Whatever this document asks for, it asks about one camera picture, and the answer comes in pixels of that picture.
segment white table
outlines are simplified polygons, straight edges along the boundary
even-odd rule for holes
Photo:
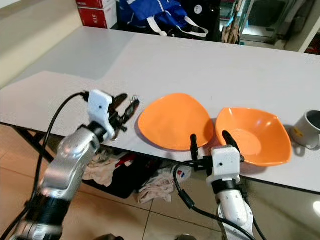
[[[137,118],[151,102],[186,93],[213,119],[223,107],[248,107],[293,125],[305,110],[319,108],[319,79],[319,56],[81,27],[0,91],[0,123],[45,132],[58,106],[75,92],[98,88],[139,95],[141,105],[129,130],[107,145],[183,162],[191,159],[189,152],[164,150],[141,138]],[[83,100],[70,102],[53,134],[67,136],[87,124],[86,111]],[[199,157],[208,154],[209,147],[199,152]],[[320,151],[306,150],[303,156],[293,153],[284,165],[244,163],[241,175],[320,193],[319,169]]]

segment black cable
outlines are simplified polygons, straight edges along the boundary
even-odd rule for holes
[[[42,165],[42,160],[44,157],[44,153],[46,150],[46,146],[48,144],[48,140],[49,140],[49,136],[50,133],[52,131],[52,128],[55,124],[55,121],[57,120],[58,115],[60,114],[61,110],[64,108],[64,106],[73,98],[77,97],[77,96],[82,96],[85,100],[88,99],[88,92],[78,92],[75,93],[71,96],[69,96],[58,108],[58,110],[55,112],[50,125],[48,127],[48,130],[44,136],[44,140],[43,140],[43,144],[42,144],[42,148],[41,148],[41,152],[39,154],[39,158],[38,158],[38,162],[36,164],[36,170],[35,170],[35,175],[34,175],[34,181],[33,181],[33,188],[32,188],[32,193],[31,193],[31,197],[30,200],[26,203],[25,208],[22,210],[22,212],[15,218],[15,220],[9,225],[9,227],[4,231],[4,233],[2,234],[0,240],[6,240],[6,238],[8,237],[8,235],[10,234],[10,232],[12,231],[12,229],[14,229],[14,227],[20,222],[20,220],[24,217],[24,215],[29,211],[30,206],[33,202],[33,200],[35,199],[37,192],[38,192],[38,186],[39,186],[39,177],[40,177],[40,170],[41,170],[41,165]]]
[[[244,201],[251,208],[249,200],[248,200],[248,197],[244,197]],[[256,231],[259,233],[260,237],[262,238],[262,240],[267,240],[267,238],[265,237],[265,235],[261,231],[261,229],[260,229],[255,217],[253,217],[253,224],[254,224],[254,227],[255,227]]]
[[[214,214],[211,214],[209,212],[203,211],[197,207],[195,207],[195,203],[192,201],[192,199],[189,197],[189,195],[181,189],[178,179],[177,179],[177,172],[178,172],[178,168],[182,165],[185,165],[184,163],[180,163],[178,165],[176,165],[174,167],[174,171],[173,171],[173,180],[176,186],[176,189],[178,190],[179,196],[182,198],[182,200],[184,201],[184,203],[186,203],[186,205],[188,206],[188,208],[194,210],[195,212],[197,212],[198,214],[201,214],[203,216],[206,216],[208,218],[211,218],[213,220],[216,220],[218,222],[224,223],[224,224],[228,224],[229,226],[237,229],[238,231],[240,231],[241,233],[243,233],[246,237],[248,237],[250,240],[256,240],[250,233],[248,233],[246,230],[244,230],[242,227],[236,225],[235,223],[233,223],[232,221],[229,221],[225,218],[221,218],[219,216],[216,216]]]

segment red box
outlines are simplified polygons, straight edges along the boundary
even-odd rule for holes
[[[79,7],[104,9],[115,0],[75,0]]]
[[[113,2],[104,9],[78,7],[83,26],[110,29],[117,23],[117,7]]]

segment floor tile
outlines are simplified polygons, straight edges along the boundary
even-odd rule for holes
[[[0,159],[14,146],[18,137],[12,127],[0,124]]]
[[[33,179],[0,169],[0,233],[22,210]],[[149,212],[136,207],[78,192],[64,221],[62,240],[92,240],[112,233],[141,240]]]
[[[218,231],[151,212],[143,240],[175,240],[181,234],[192,235],[197,240],[222,239]]]
[[[14,130],[0,135],[0,138],[14,140],[14,144],[8,146],[7,153],[0,159],[0,167],[34,177],[39,153]],[[42,161],[41,175],[43,175],[47,166],[48,163],[44,159]]]
[[[91,194],[91,195],[94,195],[94,196],[98,196],[98,197],[101,197],[101,198],[104,198],[104,199],[109,199],[109,200],[112,200],[112,201],[116,201],[116,202],[119,202],[119,203],[123,203],[123,204],[128,204],[130,206],[134,206],[134,207],[137,207],[137,208],[140,208],[140,209],[144,209],[144,210],[150,210],[151,208],[151,204],[152,202],[147,202],[145,204],[139,204],[137,202],[137,194],[136,193],[133,193],[130,197],[128,197],[127,199],[123,199],[123,198],[120,198],[120,197],[117,197],[117,196],[113,196],[111,194],[108,194],[104,191],[100,191],[92,186],[89,186],[89,185],[86,185],[86,184],[82,184],[80,189],[79,189],[79,192],[82,192],[82,193],[88,193],[88,194]]]
[[[212,187],[207,186],[206,175],[203,171],[193,172],[191,178],[184,182],[181,187],[190,195],[196,207],[216,214],[218,206],[215,195]],[[189,210],[178,196],[177,191],[172,193],[172,202],[165,202],[162,199],[153,200],[151,211],[217,231],[220,230],[216,221]]]
[[[253,214],[267,239],[320,240],[320,218],[313,202],[320,196],[248,181]],[[254,236],[260,240],[254,229]]]
[[[18,133],[16,133],[11,127],[0,125],[0,140],[10,139],[10,145],[0,145],[4,153],[3,157],[0,159],[0,167],[17,172],[26,176],[34,177],[35,170],[37,166],[37,161],[39,154],[34,150]],[[47,169],[48,163],[43,160],[41,167],[41,176],[43,176],[45,170]],[[104,199],[113,200],[116,202],[128,204],[130,206],[135,206],[141,209],[150,210],[151,202],[146,204],[139,204],[136,200],[137,196],[132,195],[128,199],[122,199],[103,191],[100,191],[94,187],[82,184],[80,192],[92,194]]]

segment orange plate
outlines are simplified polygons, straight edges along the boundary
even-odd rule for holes
[[[198,147],[214,136],[213,122],[206,109],[184,93],[164,96],[141,114],[138,126],[152,143],[171,150],[190,149],[190,135],[196,134]]]
[[[224,108],[216,120],[215,130],[222,145],[226,145],[223,130],[231,134],[247,163],[268,167],[290,161],[290,138],[273,114],[242,107]]]

